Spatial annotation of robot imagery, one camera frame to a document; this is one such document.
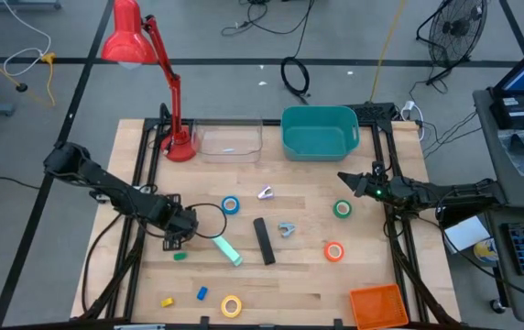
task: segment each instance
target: orange plastic basket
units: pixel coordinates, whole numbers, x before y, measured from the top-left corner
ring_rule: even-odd
[[[401,326],[409,322],[397,284],[352,290],[350,299],[359,330]]]

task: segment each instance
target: lamp shade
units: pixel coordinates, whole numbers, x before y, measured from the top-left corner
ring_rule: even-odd
[[[142,18],[136,0],[115,0],[114,33],[107,39],[101,57],[108,61],[155,63],[158,58],[142,35]]]

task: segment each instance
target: blue tape roll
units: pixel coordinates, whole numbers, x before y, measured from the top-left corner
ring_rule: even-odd
[[[226,205],[229,202],[234,202],[234,208],[228,208]],[[222,210],[226,215],[235,215],[237,211],[240,210],[240,202],[237,200],[237,197],[227,196],[222,200]]]

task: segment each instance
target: blue block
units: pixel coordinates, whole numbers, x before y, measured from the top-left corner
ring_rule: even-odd
[[[199,299],[199,300],[205,299],[205,294],[207,294],[207,288],[206,287],[201,287],[199,289],[199,293],[197,293],[197,299]]]

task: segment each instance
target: mint green marker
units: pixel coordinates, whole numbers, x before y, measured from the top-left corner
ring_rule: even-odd
[[[242,263],[242,257],[234,250],[234,248],[222,236],[213,238],[215,245],[222,250],[222,252],[234,263],[234,266],[239,266]]]

